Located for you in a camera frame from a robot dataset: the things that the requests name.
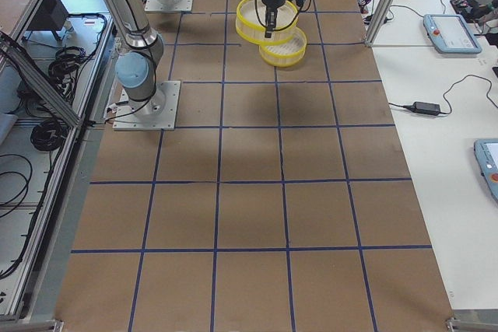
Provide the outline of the teach pendant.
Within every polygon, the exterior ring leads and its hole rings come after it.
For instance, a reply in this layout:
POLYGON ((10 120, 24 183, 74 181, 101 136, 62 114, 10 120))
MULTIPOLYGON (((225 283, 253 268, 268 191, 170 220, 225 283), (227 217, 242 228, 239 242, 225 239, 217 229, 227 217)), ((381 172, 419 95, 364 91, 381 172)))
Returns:
POLYGON ((497 201, 497 139, 474 141, 474 154, 493 199, 497 201))
POLYGON ((441 54, 479 54, 482 48, 461 15, 425 14, 423 26, 441 54))

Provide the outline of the yellow steamer layer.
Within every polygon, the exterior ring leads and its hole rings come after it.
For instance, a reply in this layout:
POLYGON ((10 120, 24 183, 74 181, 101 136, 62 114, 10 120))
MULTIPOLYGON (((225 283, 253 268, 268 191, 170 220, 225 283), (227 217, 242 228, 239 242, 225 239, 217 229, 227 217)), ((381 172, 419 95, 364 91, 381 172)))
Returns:
POLYGON ((272 46, 292 39, 297 24, 296 6, 286 1, 276 10, 274 28, 268 29, 270 12, 261 0, 242 0, 237 6, 236 32, 253 44, 272 46))
POLYGON ((301 61, 306 49, 306 34, 301 28, 296 27, 289 41, 283 44, 260 46, 258 52, 266 63, 277 68, 286 68, 301 61))

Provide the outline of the far teach pendant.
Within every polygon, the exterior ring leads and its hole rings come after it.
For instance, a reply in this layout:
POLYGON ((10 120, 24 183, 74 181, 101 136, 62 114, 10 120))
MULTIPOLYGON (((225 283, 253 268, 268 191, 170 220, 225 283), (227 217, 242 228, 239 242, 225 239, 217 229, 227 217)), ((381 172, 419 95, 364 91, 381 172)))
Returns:
POLYGON ((423 26, 441 54, 479 54, 482 48, 461 15, 425 14, 423 26))

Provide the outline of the near teach pendant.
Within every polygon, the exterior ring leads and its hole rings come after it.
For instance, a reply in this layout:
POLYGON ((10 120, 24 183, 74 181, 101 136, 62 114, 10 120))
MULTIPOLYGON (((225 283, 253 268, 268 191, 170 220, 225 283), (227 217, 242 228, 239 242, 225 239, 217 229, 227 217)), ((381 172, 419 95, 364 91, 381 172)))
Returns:
POLYGON ((497 139, 474 141, 474 154, 493 199, 497 201, 497 139))

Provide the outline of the black power adapter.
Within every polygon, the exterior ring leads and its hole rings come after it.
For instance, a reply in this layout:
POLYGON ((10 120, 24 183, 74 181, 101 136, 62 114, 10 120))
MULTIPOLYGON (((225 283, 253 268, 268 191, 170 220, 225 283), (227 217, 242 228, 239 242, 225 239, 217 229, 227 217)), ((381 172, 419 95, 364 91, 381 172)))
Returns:
POLYGON ((404 105, 402 108, 416 114, 425 114, 430 116, 438 116, 442 114, 440 105, 436 103, 415 101, 413 104, 404 105))

